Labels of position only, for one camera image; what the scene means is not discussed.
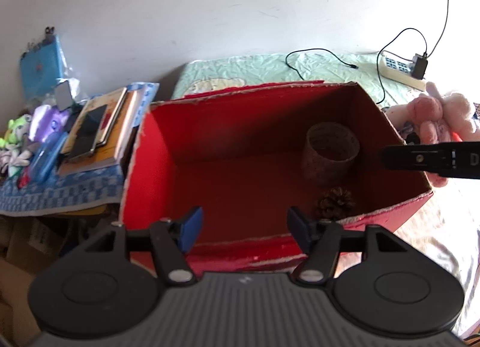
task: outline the white label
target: white label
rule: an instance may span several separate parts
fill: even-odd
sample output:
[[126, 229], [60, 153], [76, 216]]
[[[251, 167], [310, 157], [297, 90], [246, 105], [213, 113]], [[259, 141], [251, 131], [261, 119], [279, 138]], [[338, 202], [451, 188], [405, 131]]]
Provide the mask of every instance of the white label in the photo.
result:
[[471, 153], [470, 154], [470, 165], [478, 165], [480, 162], [480, 156], [478, 156], [476, 153]]
[[33, 220], [32, 231], [30, 233], [30, 238], [28, 239], [28, 244], [36, 250], [49, 255], [51, 253], [49, 242], [50, 229], [35, 218]]

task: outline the screw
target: screw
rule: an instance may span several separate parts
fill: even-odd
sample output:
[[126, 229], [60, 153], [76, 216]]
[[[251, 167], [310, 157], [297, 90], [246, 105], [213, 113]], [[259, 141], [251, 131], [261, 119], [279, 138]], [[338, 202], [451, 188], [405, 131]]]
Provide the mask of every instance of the screw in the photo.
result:
[[323, 273], [318, 270], [305, 270], [300, 273], [300, 279], [304, 282], [320, 282], [323, 279]]
[[188, 270], [173, 270], [169, 272], [169, 280], [177, 283], [187, 283], [194, 275]]

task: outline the bed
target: bed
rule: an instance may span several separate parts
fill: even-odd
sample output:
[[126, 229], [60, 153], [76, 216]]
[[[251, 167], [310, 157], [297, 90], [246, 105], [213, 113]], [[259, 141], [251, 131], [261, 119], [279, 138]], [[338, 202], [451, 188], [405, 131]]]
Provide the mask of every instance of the bed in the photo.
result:
[[[376, 55], [349, 54], [342, 60], [358, 65], [349, 68], [329, 54], [304, 53], [289, 57], [289, 63], [306, 80], [358, 82], [374, 99], [383, 94], [378, 83]], [[219, 90], [233, 86], [299, 80], [297, 73], [285, 65], [284, 54], [230, 57], [210, 61], [193, 61], [186, 65], [172, 98]], [[386, 89], [382, 107], [407, 103], [418, 96], [403, 84], [384, 79]], [[480, 319], [479, 278], [480, 219], [477, 196], [480, 181], [451, 179], [395, 233], [452, 273], [465, 291], [465, 304], [454, 333], [466, 336]], [[337, 274], [360, 261], [359, 254], [340, 258]]]

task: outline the stack of books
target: stack of books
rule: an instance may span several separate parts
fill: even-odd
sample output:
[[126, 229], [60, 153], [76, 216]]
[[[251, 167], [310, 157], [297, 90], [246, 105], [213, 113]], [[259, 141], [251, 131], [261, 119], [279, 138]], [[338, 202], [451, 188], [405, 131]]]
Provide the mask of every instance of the stack of books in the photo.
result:
[[[61, 153], [67, 158], [58, 168], [58, 175], [64, 177], [69, 174], [120, 164], [129, 145], [133, 131], [132, 126], [144, 93], [143, 89], [127, 91], [126, 88], [123, 88], [90, 99], [83, 107], [63, 145]], [[94, 154], [79, 161], [68, 161], [68, 154], [75, 144], [77, 132], [86, 115], [103, 105], [107, 105], [107, 108], [97, 134], [97, 146]]]

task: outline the pink plush toy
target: pink plush toy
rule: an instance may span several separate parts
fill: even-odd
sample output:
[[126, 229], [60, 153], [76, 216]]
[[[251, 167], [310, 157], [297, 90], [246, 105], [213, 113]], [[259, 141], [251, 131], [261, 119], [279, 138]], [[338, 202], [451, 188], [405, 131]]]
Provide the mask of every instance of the pink plush toy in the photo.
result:
[[[441, 96], [431, 82], [427, 83], [427, 92], [428, 95], [420, 94], [410, 103], [393, 106], [385, 112], [403, 138], [413, 131], [421, 144], [480, 141], [480, 130], [472, 120], [475, 108], [463, 94], [452, 92]], [[448, 182], [435, 173], [427, 176], [435, 187]]]

